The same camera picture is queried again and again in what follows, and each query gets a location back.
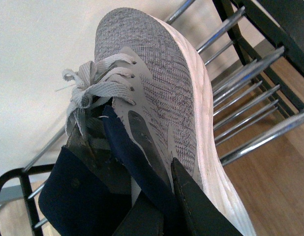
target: wooden floor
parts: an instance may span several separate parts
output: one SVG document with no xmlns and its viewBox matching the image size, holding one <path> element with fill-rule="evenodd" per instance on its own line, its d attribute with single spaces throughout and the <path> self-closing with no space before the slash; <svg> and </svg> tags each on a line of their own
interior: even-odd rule
<svg viewBox="0 0 304 236">
<path fill-rule="evenodd" d="M 287 81 L 290 80 L 291 86 L 301 93 L 304 100 L 304 83 L 286 61 L 280 60 L 273 68 L 280 70 L 280 76 L 285 77 Z M 247 96 L 237 103 L 237 107 L 257 94 Z M 217 130 L 215 135 L 246 116 L 247 114 L 243 114 L 233 123 Z M 259 121 L 219 145 L 219 156 L 268 130 L 281 120 L 281 115 L 276 112 Z M 304 125 L 227 165 L 225 171 L 246 206 L 259 236 L 304 236 Z M 22 200 L 9 203 L 0 210 L 0 227 L 4 236 L 31 235 Z M 44 235 L 59 235 L 48 224 L 43 227 L 43 231 Z"/>
</svg>

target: gray shoelace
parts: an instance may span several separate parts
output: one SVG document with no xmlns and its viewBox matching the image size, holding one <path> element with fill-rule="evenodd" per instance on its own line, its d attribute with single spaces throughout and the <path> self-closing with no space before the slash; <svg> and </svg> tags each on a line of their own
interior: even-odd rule
<svg viewBox="0 0 304 236">
<path fill-rule="evenodd" d="M 118 97 L 135 105 L 131 95 L 133 88 L 126 80 L 126 78 L 133 77 L 133 73 L 128 68 L 114 67 L 114 63 L 117 61 L 136 63 L 133 57 L 120 53 L 98 63 L 89 61 L 81 65 L 78 72 L 70 69 L 62 72 L 64 80 L 74 80 L 76 83 L 67 109 L 66 134 L 70 135 L 77 124 L 83 139 L 88 140 L 94 148 L 109 149 L 109 146 L 105 139 L 94 139 L 88 134 L 87 128 L 96 129 L 101 126 L 99 119 L 91 117 L 91 109 L 105 104 L 111 97 Z M 94 96 L 98 96 L 99 99 L 92 103 Z"/>
</svg>

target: gray knit sneaker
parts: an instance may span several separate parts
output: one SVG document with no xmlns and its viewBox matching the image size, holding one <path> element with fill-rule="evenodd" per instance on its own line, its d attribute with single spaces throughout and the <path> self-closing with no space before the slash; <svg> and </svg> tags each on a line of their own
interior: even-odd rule
<svg viewBox="0 0 304 236">
<path fill-rule="evenodd" d="M 177 157 L 215 207 L 243 235 L 255 235 L 216 153 L 207 70 L 179 32 L 136 9 L 113 10 L 97 28 L 95 63 L 77 74 L 89 78 L 76 78 L 80 83 L 68 109 L 67 129 L 77 123 L 88 138 L 88 109 L 112 97 L 128 136 L 167 185 L 172 185 L 170 164 Z M 64 72 L 68 79 L 77 74 Z M 94 96 L 100 98 L 92 103 Z"/>
</svg>

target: knit fabric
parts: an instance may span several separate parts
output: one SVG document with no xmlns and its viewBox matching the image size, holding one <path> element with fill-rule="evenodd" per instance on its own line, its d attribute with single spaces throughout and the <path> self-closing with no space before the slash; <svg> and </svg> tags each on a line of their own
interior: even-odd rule
<svg viewBox="0 0 304 236">
<path fill-rule="evenodd" d="M 193 90 L 190 73 L 169 32 L 149 15 L 131 8 L 109 12 L 99 23 L 95 62 L 130 47 L 147 65 L 152 81 L 142 80 L 145 96 L 160 123 L 152 123 L 167 145 L 167 128 L 173 127 L 179 161 L 193 173 L 196 155 Z"/>
</svg>

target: black plastic piece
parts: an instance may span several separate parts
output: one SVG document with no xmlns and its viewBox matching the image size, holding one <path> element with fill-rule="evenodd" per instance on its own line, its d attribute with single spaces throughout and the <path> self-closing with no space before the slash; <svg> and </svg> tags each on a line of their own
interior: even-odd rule
<svg viewBox="0 0 304 236">
<path fill-rule="evenodd" d="M 141 192 L 113 236 L 162 236 L 163 214 Z"/>
<path fill-rule="evenodd" d="M 172 162 L 175 195 L 191 236 L 242 235 L 222 215 L 188 174 L 178 159 Z"/>
</svg>

